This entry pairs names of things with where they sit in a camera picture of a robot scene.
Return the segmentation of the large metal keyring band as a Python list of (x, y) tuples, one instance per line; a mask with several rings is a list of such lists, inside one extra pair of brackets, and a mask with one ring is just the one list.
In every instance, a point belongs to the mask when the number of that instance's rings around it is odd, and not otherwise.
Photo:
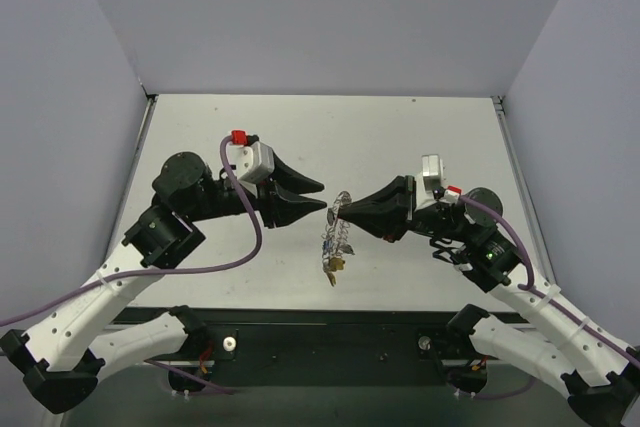
[[(339, 217), (339, 213), (342, 208), (351, 203), (352, 197), (350, 193), (348, 191), (341, 191), (336, 196), (333, 204), (327, 209), (326, 226), (322, 235), (322, 271), (323, 262), (328, 260), (330, 257), (341, 257), (345, 260), (346, 256), (353, 256), (355, 254), (355, 251), (349, 242), (350, 224)], [(324, 242), (330, 242), (332, 244), (330, 252), (323, 252)]]

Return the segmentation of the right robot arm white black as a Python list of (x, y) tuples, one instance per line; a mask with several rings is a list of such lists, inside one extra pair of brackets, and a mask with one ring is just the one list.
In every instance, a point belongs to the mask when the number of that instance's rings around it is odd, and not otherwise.
[(398, 177), (338, 211), (340, 219), (393, 243), (425, 236), (434, 257), (535, 328), (525, 334), (468, 304), (448, 328), (470, 349), (558, 392), (590, 426), (620, 426), (639, 399), (639, 350), (611, 336), (545, 278), (489, 189), (469, 192)]

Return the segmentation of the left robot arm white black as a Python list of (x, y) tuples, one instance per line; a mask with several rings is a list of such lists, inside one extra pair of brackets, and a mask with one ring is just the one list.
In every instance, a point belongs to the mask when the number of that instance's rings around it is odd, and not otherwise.
[(216, 355), (232, 354), (234, 335), (215, 334), (187, 306), (111, 334), (104, 329), (153, 283), (182, 273), (180, 263), (205, 240), (197, 222), (248, 213), (255, 230), (273, 229), (326, 208), (314, 197), (323, 184), (287, 166), (269, 146), (258, 142), (239, 153), (219, 176), (193, 152), (167, 159), (152, 183), (150, 207), (78, 293), (47, 307), (39, 323), (2, 336), (2, 353), (49, 412), (75, 408), (100, 382), (157, 356), (197, 360), (193, 379), (201, 383)]

